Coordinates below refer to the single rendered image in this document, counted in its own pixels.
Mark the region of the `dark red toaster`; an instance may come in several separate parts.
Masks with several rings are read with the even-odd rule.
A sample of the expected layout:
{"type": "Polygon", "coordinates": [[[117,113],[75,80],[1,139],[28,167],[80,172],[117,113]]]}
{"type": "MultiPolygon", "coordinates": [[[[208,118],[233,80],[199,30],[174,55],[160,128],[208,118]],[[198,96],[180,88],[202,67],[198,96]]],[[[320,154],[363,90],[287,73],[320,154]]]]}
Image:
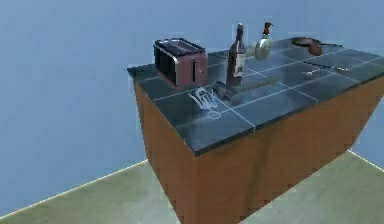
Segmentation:
{"type": "Polygon", "coordinates": [[[153,44],[158,72],[176,88],[207,81],[208,56],[203,47],[184,38],[156,40],[153,44]]]}

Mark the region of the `dark wine bottle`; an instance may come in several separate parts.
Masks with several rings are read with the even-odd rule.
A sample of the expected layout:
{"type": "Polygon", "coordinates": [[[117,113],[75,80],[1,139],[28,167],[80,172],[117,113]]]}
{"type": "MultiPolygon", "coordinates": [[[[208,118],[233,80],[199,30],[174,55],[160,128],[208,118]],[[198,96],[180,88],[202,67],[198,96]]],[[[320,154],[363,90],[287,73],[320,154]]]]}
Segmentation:
{"type": "Polygon", "coordinates": [[[244,73],[246,48],[243,43],[244,25],[239,23],[236,30],[236,39],[228,53],[227,79],[230,86],[240,85],[244,73]]]}

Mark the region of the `brown counter with tiled top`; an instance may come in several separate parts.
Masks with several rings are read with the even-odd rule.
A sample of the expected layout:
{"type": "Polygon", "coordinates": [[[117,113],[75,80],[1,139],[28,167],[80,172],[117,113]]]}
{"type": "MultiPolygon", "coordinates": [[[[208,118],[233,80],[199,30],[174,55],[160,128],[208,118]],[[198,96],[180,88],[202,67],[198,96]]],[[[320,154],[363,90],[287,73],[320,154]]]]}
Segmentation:
{"type": "Polygon", "coordinates": [[[222,99],[213,86],[227,58],[209,54],[202,85],[219,119],[188,96],[195,86],[171,86],[153,64],[128,70],[148,161],[181,224],[238,224],[347,151],[384,95],[384,56],[339,46],[313,56],[285,39],[266,60],[247,58],[243,80],[259,88],[222,99]]]}

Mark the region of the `pale soap dispenser bottle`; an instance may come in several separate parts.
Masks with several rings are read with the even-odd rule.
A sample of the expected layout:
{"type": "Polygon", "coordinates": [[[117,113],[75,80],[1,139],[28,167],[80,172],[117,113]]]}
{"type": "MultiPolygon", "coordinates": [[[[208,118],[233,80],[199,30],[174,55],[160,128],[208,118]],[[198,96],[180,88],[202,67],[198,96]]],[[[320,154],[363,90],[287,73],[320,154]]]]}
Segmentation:
{"type": "Polygon", "coordinates": [[[266,60],[269,56],[272,41],[269,39],[270,27],[272,26],[271,22],[266,22],[264,24],[264,30],[260,41],[255,46],[255,58],[258,61],[266,60]]]}

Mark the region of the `dark frying pan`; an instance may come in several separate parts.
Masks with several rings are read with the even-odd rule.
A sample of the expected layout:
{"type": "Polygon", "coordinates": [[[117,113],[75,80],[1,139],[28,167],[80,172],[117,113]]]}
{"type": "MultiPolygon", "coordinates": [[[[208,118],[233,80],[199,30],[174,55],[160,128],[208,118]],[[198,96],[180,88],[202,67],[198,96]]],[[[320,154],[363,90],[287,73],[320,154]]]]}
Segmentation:
{"type": "Polygon", "coordinates": [[[309,47],[311,44],[317,46],[333,46],[333,43],[324,43],[320,40],[310,37],[294,37],[291,39],[291,43],[296,46],[309,47]]]}

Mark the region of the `silver butter knife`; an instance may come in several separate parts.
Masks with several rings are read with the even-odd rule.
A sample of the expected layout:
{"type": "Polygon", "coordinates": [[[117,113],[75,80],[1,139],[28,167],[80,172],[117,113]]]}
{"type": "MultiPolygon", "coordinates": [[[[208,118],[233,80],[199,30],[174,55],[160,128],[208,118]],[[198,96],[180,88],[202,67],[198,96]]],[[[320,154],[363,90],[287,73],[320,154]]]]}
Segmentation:
{"type": "Polygon", "coordinates": [[[336,73],[346,73],[346,72],[351,72],[352,69],[349,68],[342,68],[342,67],[334,67],[334,66],[327,66],[327,65],[322,65],[322,64],[316,64],[316,63],[311,63],[311,62],[306,62],[304,61],[303,63],[317,66],[320,68],[327,68],[327,69],[333,69],[336,73]]]}

